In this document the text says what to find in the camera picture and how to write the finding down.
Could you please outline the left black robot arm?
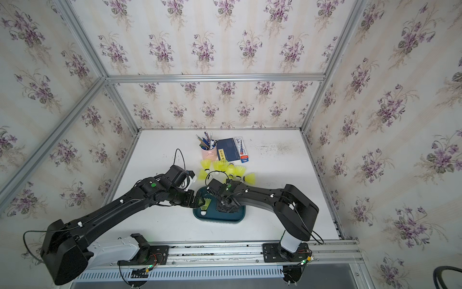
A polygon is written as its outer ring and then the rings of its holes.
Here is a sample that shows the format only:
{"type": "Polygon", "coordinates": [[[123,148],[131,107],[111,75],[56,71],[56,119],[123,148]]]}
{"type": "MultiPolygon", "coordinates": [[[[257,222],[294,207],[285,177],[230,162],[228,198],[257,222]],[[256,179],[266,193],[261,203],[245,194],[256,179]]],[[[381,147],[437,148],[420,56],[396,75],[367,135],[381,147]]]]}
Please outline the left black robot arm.
{"type": "Polygon", "coordinates": [[[55,285],[65,285],[89,266],[95,254],[90,245],[120,222],[151,206],[167,201],[172,206],[199,208],[205,201],[190,185],[193,171],[173,165],[164,174],[137,181],[133,188],[113,202],[68,223],[61,219],[51,223],[40,256],[55,285]]]}

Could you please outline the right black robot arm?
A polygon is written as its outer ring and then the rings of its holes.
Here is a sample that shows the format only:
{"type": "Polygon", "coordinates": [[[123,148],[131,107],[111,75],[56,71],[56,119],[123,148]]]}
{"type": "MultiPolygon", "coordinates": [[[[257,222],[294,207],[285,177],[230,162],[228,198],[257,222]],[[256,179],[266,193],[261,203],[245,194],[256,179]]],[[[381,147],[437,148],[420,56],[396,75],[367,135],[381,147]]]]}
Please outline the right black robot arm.
{"type": "Polygon", "coordinates": [[[263,189],[241,181],[221,183],[213,179],[206,189],[226,212],[251,206],[274,213],[285,229],[280,247],[288,253],[296,253],[301,243],[312,237],[319,208],[294,185],[263,189]]]}

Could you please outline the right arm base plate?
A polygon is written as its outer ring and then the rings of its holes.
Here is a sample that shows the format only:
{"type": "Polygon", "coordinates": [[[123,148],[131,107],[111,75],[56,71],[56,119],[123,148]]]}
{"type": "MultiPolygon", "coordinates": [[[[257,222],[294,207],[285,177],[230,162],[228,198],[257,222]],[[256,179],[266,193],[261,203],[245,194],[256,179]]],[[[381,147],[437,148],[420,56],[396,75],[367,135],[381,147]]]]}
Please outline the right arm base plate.
{"type": "Polygon", "coordinates": [[[307,243],[300,243],[295,252],[282,248],[280,243],[264,243],[262,245],[263,260],[265,263],[302,263],[312,259],[312,251],[307,243]]]}

